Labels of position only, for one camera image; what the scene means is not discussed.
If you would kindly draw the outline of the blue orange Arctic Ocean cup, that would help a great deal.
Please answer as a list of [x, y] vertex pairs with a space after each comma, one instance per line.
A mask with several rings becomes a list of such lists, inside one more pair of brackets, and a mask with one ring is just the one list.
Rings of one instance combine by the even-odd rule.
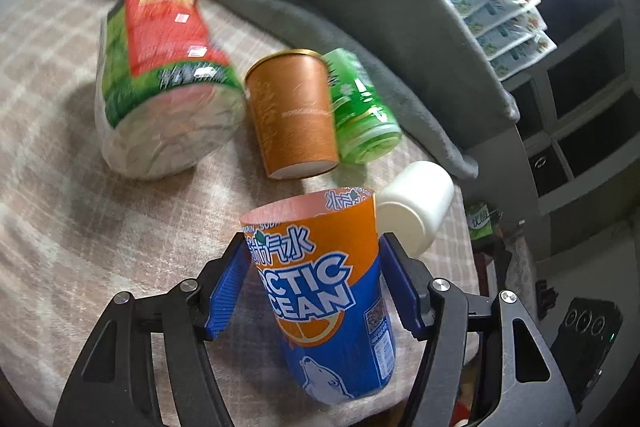
[[308, 395], [337, 405], [384, 388], [396, 347], [372, 191], [281, 199], [245, 213], [241, 225], [286, 363]]

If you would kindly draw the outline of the white plastic cup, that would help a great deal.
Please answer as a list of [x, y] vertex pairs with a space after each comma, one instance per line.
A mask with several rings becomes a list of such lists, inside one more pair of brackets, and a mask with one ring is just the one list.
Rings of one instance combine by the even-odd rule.
[[375, 194], [378, 234], [393, 233], [410, 257], [420, 257], [434, 242], [453, 199], [449, 173], [433, 161], [415, 161]]

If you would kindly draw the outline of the orange paper cup near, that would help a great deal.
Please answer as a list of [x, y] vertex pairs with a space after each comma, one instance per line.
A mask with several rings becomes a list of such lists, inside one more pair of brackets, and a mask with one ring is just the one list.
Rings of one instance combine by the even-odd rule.
[[319, 53], [268, 55], [247, 71], [245, 87], [268, 178], [305, 179], [338, 165], [329, 69]]

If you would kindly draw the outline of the black device with dials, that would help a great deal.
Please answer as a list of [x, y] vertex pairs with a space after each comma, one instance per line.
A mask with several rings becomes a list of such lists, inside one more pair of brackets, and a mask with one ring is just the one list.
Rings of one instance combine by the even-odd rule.
[[577, 413], [602, 374], [624, 316], [613, 301], [574, 298], [551, 346]]

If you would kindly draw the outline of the green paper shopping bag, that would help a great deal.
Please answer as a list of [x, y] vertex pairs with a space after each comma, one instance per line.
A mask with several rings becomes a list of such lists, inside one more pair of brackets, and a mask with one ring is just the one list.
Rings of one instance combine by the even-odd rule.
[[487, 202], [477, 202], [465, 209], [470, 239], [484, 239], [494, 234], [494, 226], [499, 222], [501, 211]]

